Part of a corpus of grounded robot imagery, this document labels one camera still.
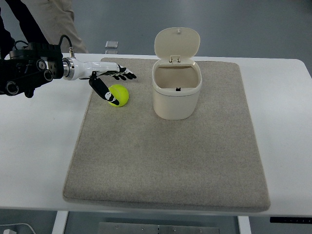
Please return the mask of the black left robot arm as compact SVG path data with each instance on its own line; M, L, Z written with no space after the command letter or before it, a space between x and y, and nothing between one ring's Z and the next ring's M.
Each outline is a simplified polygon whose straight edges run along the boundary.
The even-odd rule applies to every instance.
M102 99L121 106L121 98L109 90L100 76L127 80L136 79L136 75L114 62L81 62L75 58L72 46L69 47L69 52L70 56L65 58L60 44L36 42L11 51L9 59L0 61L0 93L7 96L23 93L27 98L32 98L36 88L55 79L86 79Z

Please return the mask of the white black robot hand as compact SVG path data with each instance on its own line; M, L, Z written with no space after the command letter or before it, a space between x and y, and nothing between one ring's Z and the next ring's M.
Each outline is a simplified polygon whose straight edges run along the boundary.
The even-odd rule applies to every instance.
M104 100L119 106L120 102L111 93L105 83L98 78L98 75L105 74L107 72L119 72L114 75L116 80L136 79L136 75L121 65L117 65L114 62L102 62L102 61L88 61L81 62L76 58L63 58L64 74L63 78L66 80L76 80L82 78L89 78L89 85L93 90Z

